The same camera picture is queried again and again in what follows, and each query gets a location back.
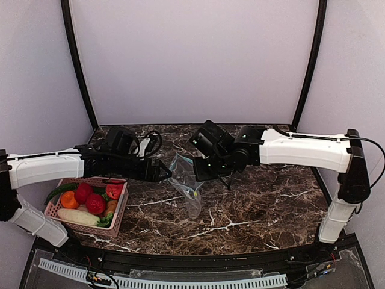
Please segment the clear zip bag blue zipper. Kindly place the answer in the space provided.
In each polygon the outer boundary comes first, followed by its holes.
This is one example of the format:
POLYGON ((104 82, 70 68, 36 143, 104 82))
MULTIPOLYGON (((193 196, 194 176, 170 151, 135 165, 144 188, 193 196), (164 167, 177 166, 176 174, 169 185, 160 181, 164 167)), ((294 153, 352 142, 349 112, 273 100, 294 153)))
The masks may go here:
POLYGON ((198 218, 202 210, 199 189, 203 183, 196 181, 193 160, 176 153, 169 169, 172 176, 168 181, 184 197, 188 217, 198 218))

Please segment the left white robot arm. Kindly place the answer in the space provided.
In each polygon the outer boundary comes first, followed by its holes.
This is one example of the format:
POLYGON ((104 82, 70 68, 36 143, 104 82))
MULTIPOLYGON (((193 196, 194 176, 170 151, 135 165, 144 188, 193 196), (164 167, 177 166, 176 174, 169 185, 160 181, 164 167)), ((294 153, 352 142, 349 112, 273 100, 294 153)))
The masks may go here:
POLYGON ((40 182, 64 178, 89 178, 120 175, 125 179, 160 182, 172 172, 152 156, 162 146, 158 131, 148 132, 139 140, 134 132, 111 128, 106 139, 93 146, 75 146, 63 151, 29 155, 7 155, 1 150, 1 221, 11 222, 55 247, 69 240, 60 222, 18 196, 17 189, 40 182))

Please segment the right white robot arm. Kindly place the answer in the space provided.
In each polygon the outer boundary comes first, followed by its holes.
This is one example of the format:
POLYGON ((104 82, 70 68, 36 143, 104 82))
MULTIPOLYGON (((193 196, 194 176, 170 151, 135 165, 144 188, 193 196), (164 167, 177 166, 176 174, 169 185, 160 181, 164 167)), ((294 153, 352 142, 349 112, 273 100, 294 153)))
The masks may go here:
POLYGON ((284 132, 278 127, 245 126, 236 137, 207 120, 189 139, 201 153, 193 159, 196 181, 221 179, 247 166, 292 164, 337 172, 339 189, 318 233, 322 243, 339 238, 354 210, 371 193, 362 148, 355 129, 339 135, 284 132))

